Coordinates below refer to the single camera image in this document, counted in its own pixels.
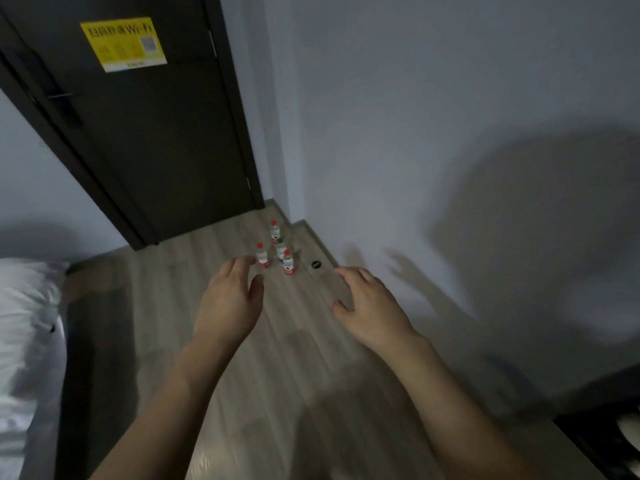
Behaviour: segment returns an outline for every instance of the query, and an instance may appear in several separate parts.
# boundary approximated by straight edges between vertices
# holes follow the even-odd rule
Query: door
[[[201,0],[0,6],[23,44],[7,60],[147,242],[254,208]],[[80,24],[140,17],[167,63],[105,72]]]

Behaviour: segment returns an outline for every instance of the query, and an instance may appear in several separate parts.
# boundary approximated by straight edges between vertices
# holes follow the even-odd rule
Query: hand
[[[211,279],[200,301],[193,338],[239,346],[262,312],[264,279],[256,275],[248,286],[255,257],[231,259]]]
[[[364,346],[378,355],[402,346],[416,335],[409,318],[382,281],[361,267],[335,270],[351,288],[354,311],[339,300],[333,302],[333,314]]]

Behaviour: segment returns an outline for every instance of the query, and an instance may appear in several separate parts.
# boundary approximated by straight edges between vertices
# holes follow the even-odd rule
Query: right arm
[[[434,348],[416,332],[384,284],[368,270],[336,270],[351,288],[354,311],[336,300],[333,314],[394,371],[411,397],[451,480],[532,480],[526,462],[491,418],[459,386]]]

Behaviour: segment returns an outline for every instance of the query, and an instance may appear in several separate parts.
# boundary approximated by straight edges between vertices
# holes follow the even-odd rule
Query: door hinge
[[[213,47],[213,55],[218,58],[218,52],[216,51],[216,43],[213,42],[213,35],[211,34],[211,30],[209,31],[209,40],[211,40],[211,46]]]

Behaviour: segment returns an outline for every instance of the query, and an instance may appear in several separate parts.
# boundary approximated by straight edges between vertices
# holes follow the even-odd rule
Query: door frame
[[[223,89],[236,130],[236,139],[253,206],[255,209],[263,209],[262,189],[253,158],[249,130],[246,126],[240,89],[236,79],[236,70],[233,64],[220,0],[200,0],[200,3],[211,32]],[[157,240],[149,237],[148,224],[143,221],[143,218],[131,215],[130,218],[127,218],[116,203],[116,201],[122,201],[122,199],[130,200],[128,195],[120,193],[124,192],[124,189],[119,190],[117,186],[110,187],[109,192],[112,194],[117,192],[117,197],[120,199],[112,198],[112,195],[105,190],[95,174],[84,163],[78,151],[65,137],[64,131],[51,120],[46,109],[39,103],[38,98],[34,96],[30,87],[31,81],[24,80],[21,71],[16,70],[4,56],[2,52],[4,48],[18,46],[23,47],[24,44],[0,9],[0,89],[3,90],[18,111],[50,147],[53,154],[80,183],[85,192],[89,194],[89,197],[98,205],[98,208],[103,211],[134,250],[140,250],[149,244],[157,244]]]

